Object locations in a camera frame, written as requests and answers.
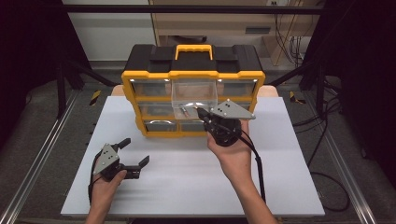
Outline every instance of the aluminum rail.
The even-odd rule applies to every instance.
[[[314,104],[314,97],[312,93],[309,94],[303,91],[304,98],[308,102],[309,106],[311,107],[312,112],[316,114],[315,104]],[[323,131],[323,124],[319,123],[319,128]],[[359,187],[358,183],[353,177],[352,172],[350,171],[349,167],[347,166],[346,161],[344,160],[343,156],[341,155],[338,146],[335,144],[334,139],[332,138],[332,134],[329,129],[326,131],[324,135],[326,139],[326,143],[329,146],[329,153],[332,158],[332,162],[334,162],[334,166],[340,175],[340,179],[346,188],[346,191],[349,195],[350,201],[352,202],[353,206],[355,207],[356,214],[358,215],[359,219],[361,220],[362,224],[375,224],[376,220],[373,215],[370,206],[366,202],[363,193],[361,192],[361,188]]]
[[[35,185],[35,182],[37,181],[38,176],[40,175],[40,172],[43,169],[44,164],[46,163],[46,160],[73,109],[76,99],[78,98],[78,94],[79,91],[72,91],[67,102],[68,107],[64,111],[64,114],[59,119],[56,119],[55,123],[53,124],[47,139],[35,157],[35,161],[30,167],[11,202],[8,204],[6,210],[2,216],[0,216],[0,223],[12,224],[16,221],[18,214],[20,213],[27,197],[29,196],[30,191]]]

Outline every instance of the white wall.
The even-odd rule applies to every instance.
[[[76,5],[147,5],[148,0],[63,0]],[[127,61],[135,44],[155,44],[150,14],[69,13],[90,61]]]

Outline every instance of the cable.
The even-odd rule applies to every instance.
[[[323,121],[325,122],[325,126],[324,126],[323,132],[322,132],[322,134],[320,135],[320,138],[319,138],[319,140],[318,140],[318,142],[317,142],[317,145],[315,146],[314,152],[312,153],[312,155],[311,155],[311,157],[310,157],[308,163],[306,164],[307,167],[308,167],[308,169],[309,169],[309,167],[310,167],[310,165],[311,165],[311,163],[312,163],[312,160],[314,159],[315,155],[317,154],[318,149],[319,149],[319,145],[320,145],[320,143],[321,143],[321,141],[322,141],[322,139],[323,139],[323,137],[324,137],[324,135],[325,135],[325,133],[326,133],[326,131],[327,131],[327,127],[328,127],[328,124],[329,124],[328,115],[330,114],[330,111],[332,111],[332,108],[333,108],[333,107],[339,105],[339,103],[336,103],[336,104],[334,104],[334,105],[332,105],[332,106],[329,107],[329,104],[330,104],[330,102],[331,102],[332,100],[337,99],[337,98],[338,98],[337,96],[333,97],[333,98],[326,104],[326,109],[325,109],[325,113],[324,113],[324,120],[323,120]],[[342,208],[330,208],[330,207],[328,207],[328,206],[326,206],[326,205],[323,204],[323,207],[324,207],[325,209],[328,209],[328,210],[334,211],[334,212],[343,212],[343,211],[346,211],[346,210],[348,209],[348,207],[350,206],[349,194],[347,193],[347,190],[345,189],[345,187],[343,186],[342,183],[340,183],[339,181],[337,181],[337,180],[334,179],[333,177],[331,177],[331,176],[329,176],[329,175],[325,175],[325,174],[323,174],[323,173],[319,173],[319,172],[310,172],[310,174],[311,174],[311,175],[322,175],[322,176],[324,176],[324,177],[329,178],[330,180],[332,180],[333,182],[335,182],[337,185],[339,185],[339,186],[341,187],[341,189],[344,191],[344,193],[346,194],[346,205],[345,205],[344,207],[342,207]]]
[[[338,95],[334,96],[332,99],[329,100],[329,102],[327,103],[327,105],[328,105],[331,101],[333,101],[333,100],[335,100],[335,99],[337,99],[337,98],[338,98]],[[325,110],[323,113],[324,113],[324,114],[330,114],[330,113],[336,111],[337,109],[332,110],[333,107],[334,107],[334,105],[332,105],[332,106],[328,109],[327,106],[326,106],[326,110]],[[314,117],[312,117],[312,118],[310,118],[310,119],[298,121],[298,122],[296,122],[296,123],[293,123],[292,126],[293,126],[293,127],[303,126],[303,125],[308,124],[308,123],[310,123],[310,122],[312,122],[312,121],[315,121],[316,119],[320,119],[320,116],[315,115]]]
[[[334,179],[333,177],[331,177],[329,175],[325,175],[323,173],[319,173],[319,172],[309,172],[309,173],[311,175],[321,175],[321,176],[329,178],[330,180],[335,182],[338,186],[340,186],[340,188],[346,194],[346,205],[344,205],[344,207],[342,207],[342,208],[330,208],[330,207],[322,204],[325,209],[333,211],[333,212],[344,212],[344,211],[346,211],[348,209],[348,207],[350,206],[350,198],[349,198],[349,194],[347,193],[346,188],[344,187],[344,185],[342,183],[340,183],[338,180]]]
[[[327,126],[328,126],[328,124],[329,124],[329,122],[328,122],[328,115],[329,115],[328,111],[330,111],[333,107],[335,107],[336,105],[338,105],[338,103],[337,103],[337,104],[332,105],[330,108],[328,108],[330,102],[331,102],[333,99],[337,99],[337,97],[333,97],[333,98],[329,101],[329,103],[326,104],[325,113],[323,113],[323,114],[324,114],[324,122],[325,122],[325,125],[324,125],[324,128],[323,128],[323,132],[322,132],[322,134],[321,134],[321,136],[320,136],[320,138],[319,138],[319,140],[318,140],[318,142],[317,142],[317,145],[315,146],[314,152],[312,153],[311,158],[309,159],[308,163],[306,164],[306,165],[308,166],[308,168],[309,168],[309,166],[311,165],[311,162],[312,162],[312,160],[314,159],[315,155],[317,154],[318,149],[319,149],[319,145],[320,145],[320,143],[321,143],[321,140],[323,139],[324,134],[326,133]]]
[[[315,6],[319,6],[320,4],[324,3],[325,1],[318,1]],[[294,65],[295,67],[299,67],[300,65],[300,60],[303,61],[304,59],[300,57],[300,45],[301,45],[301,41],[303,40],[304,37],[306,37],[306,34],[308,34],[308,32],[312,29],[314,25],[314,15],[311,15],[311,22],[309,24],[308,29],[305,30],[304,34],[301,36],[297,36],[296,38],[294,38],[294,36],[290,39],[290,44],[289,44],[289,52],[291,54],[291,57],[294,61]]]
[[[285,42],[286,42],[286,37],[284,37],[279,29],[282,25],[282,17],[283,14],[280,16],[280,20],[279,20],[279,24],[278,24],[278,20],[277,20],[277,14],[274,14],[274,18],[275,18],[275,37],[276,37],[276,42],[277,44],[280,46],[280,48],[282,49],[283,53],[285,54],[286,58],[288,59],[289,62],[294,63],[294,61],[292,60],[292,58],[289,56],[288,51],[286,50],[286,46],[285,46]]]
[[[256,148],[253,145],[253,141],[251,140],[250,136],[242,130],[242,132],[247,136],[247,139],[250,141],[250,143],[243,138],[242,136],[239,136],[239,139],[244,142],[250,149],[253,151],[254,155],[256,156],[255,160],[257,163],[257,169],[258,169],[258,175],[259,175],[259,183],[260,183],[260,194],[262,196],[262,199],[265,201],[265,190],[264,190],[264,178],[262,174],[262,158],[259,155],[259,152],[257,152]]]
[[[95,158],[93,159],[93,163],[92,163],[92,167],[91,167],[91,177],[90,177],[90,185],[88,186],[88,198],[90,199],[90,204],[92,201],[92,191],[93,191],[93,184],[98,181],[100,178],[97,178],[95,181],[92,182],[93,180],[93,169],[95,168],[95,164],[96,161],[98,160],[98,158],[100,157],[100,155],[102,154],[102,150],[100,150],[96,155]]]
[[[323,121],[321,121],[320,123],[315,124],[314,126],[308,128],[308,129],[305,129],[305,130],[303,130],[303,131],[299,131],[299,132],[297,132],[297,133],[304,133],[304,132],[307,132],[307,131],[309,131],[309,130],[315,128],[315,127],[317,127],[317,126],[318,126],[319,124],[321,124],[321,123],[323,123]]]

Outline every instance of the person's right hand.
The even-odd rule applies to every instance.
[[[241,120],[242,130],[248,134],[248,121]],[[216,144],[212,134],[207,133],[207,147],[218,157],[221,169],[233,185],[251,180],[251,149],[241,140],[232,146],[221,147]]]
[[[93,177],[92,202],[86,224],[105,223],[116,190],[127,174],[126,170],[119,171],[114,178],[107,182],[100,174]]]

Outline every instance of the yellow and black storage organizer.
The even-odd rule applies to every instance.
[[[135,45],[122,73],[136,125],[148,137],[205,135],[196,106],[210,110],[231,99],[253,112],[264,78],[250,45]]]

